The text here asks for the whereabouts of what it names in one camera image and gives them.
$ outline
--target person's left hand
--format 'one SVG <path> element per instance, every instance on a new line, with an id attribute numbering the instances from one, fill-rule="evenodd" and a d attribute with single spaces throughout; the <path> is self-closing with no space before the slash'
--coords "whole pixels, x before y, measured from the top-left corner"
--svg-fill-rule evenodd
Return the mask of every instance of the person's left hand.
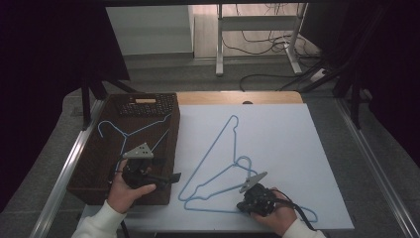
<path id="1" fill-rule="evenodd" d="M 120 168 L 112 181 L 111 190 L 108 195 L 108 204 L 117 212 L 126 213 L 133 202 L 143 195 L 154 191 L 157 187 L 155 184 L 144 185 L 137 189 L 130 188 L 122 177 L 121 170 L 126 165 L 127 160 L 120 163 Z"/>

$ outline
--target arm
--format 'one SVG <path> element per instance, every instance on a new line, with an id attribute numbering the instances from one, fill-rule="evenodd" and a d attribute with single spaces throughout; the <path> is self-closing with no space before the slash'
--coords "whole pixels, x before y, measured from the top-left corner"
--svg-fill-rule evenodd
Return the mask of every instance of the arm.
<path id="1" fill-rule="evenodd" d="M 126 161 L 121 163 L 119 171 L 126 163 Z M 131 189 L 124 182 L 121 173 L 117 173 L 112 181 L 108 200 L 105 200 L 96 215 L 86 217 L 71 237 L 117 237 L 117 228 L 126 217 L 127 211 L 133 202 L 155 189 L 156 186 L 154 184 Z"/>
<path id="2" fill-rule="evenodd" d="M 276 197 L 287 199 L 280 192 L 274 191 Z M 251 216 L 259 223 L 270 227 L 277 235 L 283 238 L 324 238 L 321 231 L 313 231 L 302 223 L 296 216 L 295 211 L 281 204 L 277 204 L 274 212 L 269 216 L 262 217 L 252 213 Z"/>

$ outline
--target white desk leg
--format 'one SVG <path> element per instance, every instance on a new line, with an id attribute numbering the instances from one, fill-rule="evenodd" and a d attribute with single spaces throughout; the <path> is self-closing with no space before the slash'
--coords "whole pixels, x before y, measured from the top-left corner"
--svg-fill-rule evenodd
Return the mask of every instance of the white desk leg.
<path id="1" fill-rule="evenodd" d="M 284 45 L 286 47 L 286 53 L 289 58 L 291 67 L 293 68 L 293 71 L 295 74 L 302 73 L 302 69 L 300 68 L 299 62 L 297 61 L 297 58 L 294 55 L 294 46 L 296 44 L 297 35 L 299 34 L 299 31 L 300 31 L 300 26 L 302 25 L 303 14 L 305 12 L 306 5 L 307 3 L 303 3 L 302 8 L 298 9 L 296 22 L 294 23 L 294 30 L 291 35 L 290 43 Z"/>
<path id="2" fill-rule="evenodd" d="M 217 18 L 217 55 L 216 55 L 216 75 L 223 75 L 223 44 L 222 44 L 222 4 L 218 5 L 218 18 Z"/>

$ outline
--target white board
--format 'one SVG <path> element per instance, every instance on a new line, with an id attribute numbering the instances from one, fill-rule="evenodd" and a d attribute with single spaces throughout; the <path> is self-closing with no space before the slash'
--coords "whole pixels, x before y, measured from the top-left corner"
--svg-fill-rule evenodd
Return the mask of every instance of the white board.
<path id="1" fill-rule="evenodd" d="M 191 105 L 180 106 L 180 126 L 174 173 L 182 173 L 172 186 L 168 206 L 137 206 L 126 219 L 129 229 L 141 231 L 268 231 L 248 214 L 192 211 L 178 199 L 181 190 L 202 162 L 181 198 L 208 181 L 240 156 L 250 158 L 252 170 L 268 172 L 260 183 L 277 187 L 295 203 L 315 211 L 316 229 L 354 229 L 343 198 L 325 156 L 306 104 Z M 234 143 L 236 127 L 236 155 Z M 240 165 L 247 167 L 248 161 Z M 248 172 L 230 168 L 194 196 L 206 197 L 245 181 Z M 188 207 L 237 211 L 244 195 L 239 189 L 196 199 Z M 99 207 L 88 206 L 84 215 Z M 309 219 L 314 216 L 305 212 Z"/>

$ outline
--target human hand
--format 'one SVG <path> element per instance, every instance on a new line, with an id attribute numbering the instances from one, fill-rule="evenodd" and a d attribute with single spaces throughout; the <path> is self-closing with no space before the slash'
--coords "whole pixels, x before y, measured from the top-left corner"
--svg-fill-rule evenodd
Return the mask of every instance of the human hand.
<path id="1" fill-rule="evenodd" d="M 277 188 L 274 187 L 272 190 L 277 198 L 288 200 Z M 260 224 L 270 227 L 279 236 L 283 236 L 297 219 L 294 209 L 284 204 L 277 204 L 274 212 L 269 216 L 263 217 L 256 213 L 251 213 L 251 217 Z"/>
<path id="2" fill-rule="evenodd" d="M 155 184 L 141 186 L 137 189 L 130 188 L 123 179 L 121 171 L 126 165 L 127 160 L 120 163 L 118 173 L 115 174 L 112 181 L 111 190 L 108 195 L 108 204 L 117 212 L 126 213 L 133 202 L 143 195 L 146 195 L 157 187 Z"/>

